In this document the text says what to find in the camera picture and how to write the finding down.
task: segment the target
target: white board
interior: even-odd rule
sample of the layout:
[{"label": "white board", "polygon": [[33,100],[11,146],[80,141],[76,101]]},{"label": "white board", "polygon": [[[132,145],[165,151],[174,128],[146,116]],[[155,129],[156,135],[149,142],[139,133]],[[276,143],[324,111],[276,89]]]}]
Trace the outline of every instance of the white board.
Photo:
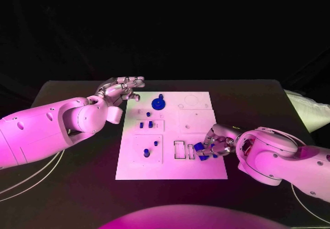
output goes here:
[{"label": "white board", "polygon": [[[138,94],[139,102],[126,102],[115,179],[227,179],[223,158],[208,157],[200,161],[191,149],[191,145],[203,142],[216,123],[208,92]],[[156,111],[151,102],[159,94],[165,106]],[[148,149],[148,157],[144,157],[144,149]]]}]

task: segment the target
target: robotic hand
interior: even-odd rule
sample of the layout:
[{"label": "robotic hand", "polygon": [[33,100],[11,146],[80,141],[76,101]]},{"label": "robotic hand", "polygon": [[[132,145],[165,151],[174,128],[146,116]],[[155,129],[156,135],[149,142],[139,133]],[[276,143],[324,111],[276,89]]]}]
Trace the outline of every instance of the robotic hand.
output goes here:
[{"label": "robotic hand", "polygon": [[95,95],[15,112],[0,120],[0,169],[41,160],[89,138],[105,121],[119,123],[122,100],[135,99],[144,77],[107,79]]},{"label": "robotic hand", "polygon": [[239,170],[260,183],[276,186],[286,180],[306,195],[330,202],[330,150],[302,146],[289,134],[259,127],[247,132],[214,124],[204,142],[194,145],[200,160],[236,152]]}]

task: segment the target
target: table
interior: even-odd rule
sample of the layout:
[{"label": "table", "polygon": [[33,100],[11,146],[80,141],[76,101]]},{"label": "table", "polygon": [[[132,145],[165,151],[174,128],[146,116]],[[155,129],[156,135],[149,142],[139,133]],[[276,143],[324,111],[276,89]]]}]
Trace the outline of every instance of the table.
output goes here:
[{"label": "table", "polygon": [[[87,97],[99,83],[48,81],[31,106]],[[145,88],[135,91],[208,91],[217,123],[244,129],[259,126],[279,129],[312,144],[275,80],[145,81]],[[0,202],[1,228],[97,228],[136,210],[169,204],[230,208],[288,226],[325,225],[299,206],[289,183],[282,181],[272,187],[254,181],[237,170],[234,154],[224,157],[227,180],[115,180],[120,131],[122,122],[118,125],[106,123],[93,137],[64,151],[44,181],[25,193]],[[0,171],[0,189],[30,176],[48,160]],[[50,168],[46,170],[5,196],[34,184]],[[328,220],[330,204],[298,190],[296,195],[309,210]]]}]

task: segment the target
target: white platform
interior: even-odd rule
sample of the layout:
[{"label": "white platform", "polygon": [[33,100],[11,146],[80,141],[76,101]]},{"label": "white platform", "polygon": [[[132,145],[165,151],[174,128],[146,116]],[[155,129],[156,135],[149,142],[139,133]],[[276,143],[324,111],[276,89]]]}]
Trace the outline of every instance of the white platform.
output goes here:
[{"label": "white platform", "polygon": [[[115,179],[226,179],[223,158],[200,161],[188,146],[203,142],[216,123],[208,92],[138,94],[141,101],[126,102]],[[159,111],[151,107],[158,94],[165,102]],[[148,157],[144,157],[144,149],[149,151]]]}]

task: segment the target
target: cable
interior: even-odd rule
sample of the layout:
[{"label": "cable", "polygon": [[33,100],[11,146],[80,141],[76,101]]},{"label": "cable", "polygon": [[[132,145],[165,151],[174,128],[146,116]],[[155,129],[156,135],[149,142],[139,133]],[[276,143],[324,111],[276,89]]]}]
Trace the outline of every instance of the cable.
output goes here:
[{"label": "cable", "polygon": [[330,224],[330,222],[328,221],[325,221],[321,217],[318,217],[308,209],[306,209],[306,207],[303,206],[303,204],[301,203],[301,201],[299,201],[299,198],[296,197],[296,194],[295,194],[295,191],[293,191],[293,185],[291,184],[291,188],[292,188],[292,192],[293,192],[293,196],[295,196],[295,199],[296,199],[296,201],[299,202],[299,204],[301,204],[301,206],[303,207],[303,209],[321,220],[321,221],[324,221],[325,223],[328,223]]},{"label": "cable", "polygon": [[20,184],[22,184],[27,180],[30,180],[44,169],[46,167],[50,165],[50,163],[53,162],[54,158],[57,157],[57,155],[60,154],[60,152],[56,153],[56,155],[53,156],[53,159],[47,162],[47,164],[44,165],[44,167],[30,176],[27,177],[22,181],[20,181],[15,185],[12,185],[11,187],[8,187],[5,190],[2,190],[0,192],[4,193],[5,191],[8,191],[10,189],[12,189],[14,187],[17,187]]},{"label": "cable", "polygon": [[[289,135],[289,134],[286,134],[285,132],[282,132],[282,131],[279,131],[279,130],[275,130],[275,129],[270,129],[270,128],[266,128],[267,130],[272,130],[273,132],[276,132],[276,133],[279,133],[280,135],[283,135],[285,137],[292,137],[296,141],[299,141],[299,143],[305,146],[305,143],[296,138],[296,137],[293,137],[292,135]],[[303,206],[303,204],[301,203],[301,201],[299,201],[299,198],[298,198],[298,196],[296,196],[296,194],[295,194],[295,191],[293,191],[293,185],[292,185],[292,183],[291,183],[291,188],[292,188],[292,193],[293,193],[293,196],[295,196],[295,199],[296,199],[296,201],[298,201],[298,203],[301,204],[301,206],[303,207],[303,209],[311,213],[311,215],[312,216],[315,216],[321,221],[324,221],[325,223],[328,223],[330,224],[330,222],[328,221],[325,221],[321,217],[318,217],[309,210],[308,210],[308,208]]]},{"label": "cable", "polygon": [[[58,164],[58,161],[60,161],[60,158],[61,158],[61,156],[63,156],[63,151],[61,151],[61,154],[60,154],[60,157],[58,157],[58,160],[57,160],[57,162],[56,162],[56,164],[53,165],[53,168],[51,168],[51,170],[48,171],[48,173],[47,173],[47,175],[51,173],[51,171],[53,171],[53,169],[54,169],[54,167],[57,166],[57,164]],[[15,195],[12,195],[12,196],[10,196],[10,197],[7,197],[5,199],[1,199],[0,200],[0,202],[1,201],[4,201],[4,200],[7,200],[7,199],[10,199],[10,198],[12,198],[12,197],[15,197],[17,195],[20,195],[21,193],[24,193],[27,190],[30,190],[44,179],[46,179],[46,177],[47,177],[47,175],[35,182],[35,184],[34,185],[31,185],[24,191],[21,191],[20,193],[17,193]]]}]

